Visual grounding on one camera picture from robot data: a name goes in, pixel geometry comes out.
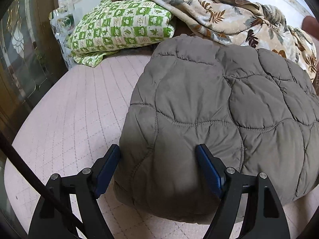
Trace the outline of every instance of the black cable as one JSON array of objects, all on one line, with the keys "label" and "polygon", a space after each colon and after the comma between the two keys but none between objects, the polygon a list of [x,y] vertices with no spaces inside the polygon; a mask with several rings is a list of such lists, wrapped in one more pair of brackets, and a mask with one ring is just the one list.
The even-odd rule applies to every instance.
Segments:
[{"label": "black cable", "polygon": [[68,218],[84,235],[83,223],[44,186],[33,171],[23,161],[21,156],[0,132],[0,150],[7,156],[14,167],[22,174],[28,183],[42,196],[49,201],[55,209]]}]

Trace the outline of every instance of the metal bolt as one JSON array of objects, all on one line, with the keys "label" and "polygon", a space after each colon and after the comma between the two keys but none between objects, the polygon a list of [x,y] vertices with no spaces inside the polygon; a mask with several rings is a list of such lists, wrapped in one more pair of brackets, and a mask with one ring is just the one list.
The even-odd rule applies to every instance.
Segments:
[{"label": "metal bolt", "polygon": [[89,174],[91,172],[91,169],[90,168],[84,168],[83,170],[82,170],[82,173],[83,174]]},{"label": "metal bolt", "polygon": [[263,179],[266,179],[266,178],[267,178],[267,174],[265,174],[264,172],[261,172],[261,173],[259,174],[259,176],[260,176],[261,178],[263,178]]},{"label": "metal bolt", "polygon": [[58,175],[57,173],[54,173],[54,174],[51,175],[51,179],[52,179],[52,180],[55,180],[55,179],[57,179],[58,177],[59,177],[59,175]]},{"label": "metal bolt", "polygon": [[226,169],[226,172],[228,172],[229,174],[234,174],[235,173],[235,169],[233,167],[228,167]]}]

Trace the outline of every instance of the beige fleece blanket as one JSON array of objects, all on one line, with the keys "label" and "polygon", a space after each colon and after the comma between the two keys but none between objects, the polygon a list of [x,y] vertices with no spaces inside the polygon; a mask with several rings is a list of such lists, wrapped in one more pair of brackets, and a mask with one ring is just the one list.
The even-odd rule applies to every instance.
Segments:
[{"label": "beige fleece blanket", "polygon": [[300,28],[287,26],[275,6],[247,0],[151,0],[170,11],[198,36],[222,45],[265,48],[296,62],[311,80],[316,48]]}]

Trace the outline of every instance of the green and white pillowcase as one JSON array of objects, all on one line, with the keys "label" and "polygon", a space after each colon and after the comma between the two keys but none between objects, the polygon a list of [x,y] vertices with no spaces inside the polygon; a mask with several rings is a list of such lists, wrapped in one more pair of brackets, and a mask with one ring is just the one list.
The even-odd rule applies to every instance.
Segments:
[{"label": "green and white pillowcase", "polygon": [[172,14],[149,0],[101,0],[84,15],[69,39],[79,64],[95,67],[119,49],[147,46],[173,37]]}]

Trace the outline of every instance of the gray comforter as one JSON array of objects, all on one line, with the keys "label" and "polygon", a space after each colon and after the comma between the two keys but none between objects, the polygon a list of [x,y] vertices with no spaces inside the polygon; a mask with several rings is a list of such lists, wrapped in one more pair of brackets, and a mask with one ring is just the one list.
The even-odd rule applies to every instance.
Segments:
[{"label": "gray comforter", "polygon": [[[318,184],[319,100],[297,64],[266,49],[181,35],[159,44],[133,91],[117,198],[156,216],[210,223],[219,200],[194,149],[269,175],[282,204]],[[243,207],[237,221],[243,216]]]}]

